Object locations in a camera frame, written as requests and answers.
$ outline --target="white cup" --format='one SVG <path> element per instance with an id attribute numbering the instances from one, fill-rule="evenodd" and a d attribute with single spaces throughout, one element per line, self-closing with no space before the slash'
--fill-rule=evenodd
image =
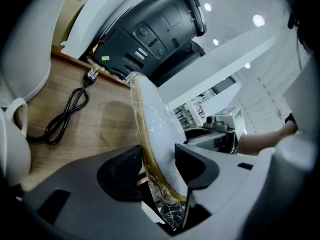
<path id="1" fill-rule="evenodd" d="M 13 116 L 21 107 L 22 128 L 15 125 Z M 17 185 L 30 171 L 31 153 L 26 140 L 28 107 L 23 98 L 14 100 L 4 112 L 0 108 L 0 166 L 9 186 Z"/>

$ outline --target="mug handle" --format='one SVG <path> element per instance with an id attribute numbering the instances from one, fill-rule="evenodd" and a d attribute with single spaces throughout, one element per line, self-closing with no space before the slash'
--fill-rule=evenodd
<path id="1" fill-rule="evenodd" d="M 5 115 L 6 117 L 13 122 L 14 114 L 16 110 L 21 107 L 22 110 L 22 128 L 21 132 L 24 135 L 24 137 L 27 136 L 27 126 L 28 126 L 28 106 L 27 103 L 23 98 L 17 98 L 15 99 L 6 109 Z"/>

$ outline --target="wooden table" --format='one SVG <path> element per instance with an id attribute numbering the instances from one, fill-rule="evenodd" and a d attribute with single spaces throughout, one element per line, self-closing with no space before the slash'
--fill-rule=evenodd
<path id="1" fill-rule="evenodd" d="M 27 103 L 28 135 L 42 135 L 48 123 L 63 112 L 72 91 L 83 85 L 85 67 L 51 58 L 48 81 Z M 72 115 L 59 144 L 29 144 L 32 162 L 29 176 L 22 181 L 25 191 L 69 162 L 139 143 L 128 86 L 98 76 L 87 91 L 88 104 Z"/>

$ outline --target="recessed light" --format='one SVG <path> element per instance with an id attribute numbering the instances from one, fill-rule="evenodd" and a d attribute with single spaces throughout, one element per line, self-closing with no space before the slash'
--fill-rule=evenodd
<path id="1" fill-rule="evenodd" d="M 207 10 L 207 11 L 211 11 L 211 6 L 210 6 L 210 4 L 208 4 L 208 3 L 205 3 L 204 4 L 204 8 Z"/>
<path id="2" fill-rule="evenodd" d="M 253 23 L 257 26 L 260 27 L 265 24 L 264 18 L 262 18 L 260 15 L 254 15 L 253 16 Z"/>

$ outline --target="cardboard box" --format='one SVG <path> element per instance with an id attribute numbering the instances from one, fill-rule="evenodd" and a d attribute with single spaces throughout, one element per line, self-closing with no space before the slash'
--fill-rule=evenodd
<path id="1" fill-rule="evenodd" d="M 68 39 L 71 28 L 82 7 L 83 4 L 77 0 L 65 0 L 53 32 L 52 45 L 58 48 L 55 50 L 63 48 L 60 44 Z"/>

